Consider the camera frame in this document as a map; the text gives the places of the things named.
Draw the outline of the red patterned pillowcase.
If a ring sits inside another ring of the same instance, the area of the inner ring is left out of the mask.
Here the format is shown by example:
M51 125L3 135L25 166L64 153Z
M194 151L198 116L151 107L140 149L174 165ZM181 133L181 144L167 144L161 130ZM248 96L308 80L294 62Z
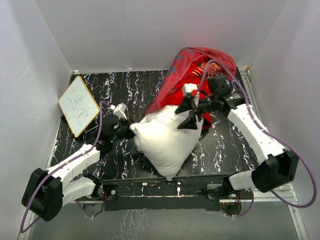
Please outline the red patterned pillowcase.
M206 63L212 59L221 62L234 76L236 75L236 62L230 55L205 47L183 48L173 60L169 71L164 77L161 89L146 112L144 120L148 121L152 114L158 113L167 105L180 105L184 98L182 93L183 85L199 85Z

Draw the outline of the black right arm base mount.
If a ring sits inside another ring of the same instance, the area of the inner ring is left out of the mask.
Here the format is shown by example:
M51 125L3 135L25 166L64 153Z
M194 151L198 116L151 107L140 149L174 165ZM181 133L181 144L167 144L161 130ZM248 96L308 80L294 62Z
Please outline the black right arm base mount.
M197 196L203 196L208 200L231 200L234 202L242 199L250 199L251 194L246 190L227 191L222 184L207 184L196 192Z

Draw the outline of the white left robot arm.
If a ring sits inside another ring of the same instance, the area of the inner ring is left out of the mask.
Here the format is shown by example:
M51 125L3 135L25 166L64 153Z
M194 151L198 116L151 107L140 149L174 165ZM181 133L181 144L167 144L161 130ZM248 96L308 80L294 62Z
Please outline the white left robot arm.
M92 138L74 154L46 170L37 168L31 173L21 203L24 207L48 222L61 208L83 197L99 200L103 195L102 181L88 173L75 179L89 166L103 159L118 140L132 139L133 119L127 116L102 126L98 140Z

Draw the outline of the white pillow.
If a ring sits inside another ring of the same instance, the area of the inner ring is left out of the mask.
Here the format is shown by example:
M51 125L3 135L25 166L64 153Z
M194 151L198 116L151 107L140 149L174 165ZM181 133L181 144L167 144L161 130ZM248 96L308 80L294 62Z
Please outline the white pillow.
M130 125L136 147L167 181L178 174L198 144L204 123L203 120L197 122L197 129L177 129L189 115L188 112L175 114L177 108L166 105Z

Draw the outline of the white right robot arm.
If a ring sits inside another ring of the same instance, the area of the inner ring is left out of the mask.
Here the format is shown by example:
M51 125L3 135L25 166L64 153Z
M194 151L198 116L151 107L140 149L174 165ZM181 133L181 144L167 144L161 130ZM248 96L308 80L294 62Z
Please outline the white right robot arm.
M258 189L262 193L269 192L294 180L299 158L291 150L285 149L274 138L265 134L266 128L259 128L259 119L249 111L241 91L232 91L226 83L224 75L208 79L212 94L200 98L198 86L185 83L182 87L183 100L175 110L176 114L188 112L188 117L178 125L177 129L196 130L197 123L204 113L219 111L224 113L245 137L254 151L258 167L254 170L236 172L226 176L214 193L233 199L244 189Z

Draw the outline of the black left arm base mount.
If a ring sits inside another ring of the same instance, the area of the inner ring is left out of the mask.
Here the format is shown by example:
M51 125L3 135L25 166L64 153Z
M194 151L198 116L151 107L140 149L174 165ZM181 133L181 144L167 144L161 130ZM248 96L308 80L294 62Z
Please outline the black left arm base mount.
M104 184L102 187L102 200L117 201L119 198L119 186L117 184Z

